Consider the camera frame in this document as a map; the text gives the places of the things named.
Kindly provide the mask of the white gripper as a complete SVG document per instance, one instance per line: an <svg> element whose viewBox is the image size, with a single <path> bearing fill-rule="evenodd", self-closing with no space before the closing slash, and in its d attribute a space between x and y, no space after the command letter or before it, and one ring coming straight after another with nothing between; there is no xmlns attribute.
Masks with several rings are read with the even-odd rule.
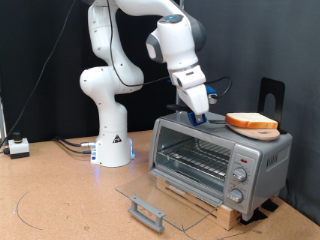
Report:
<svg viewBox="0 0 320 240"><path fill-rule="evenodd" d="M196 114L196 122L204 122L205 117L203 114L209 111L209 102L205 85L201 84L188 89L179 88L178 95L181 100Z"/></svg>

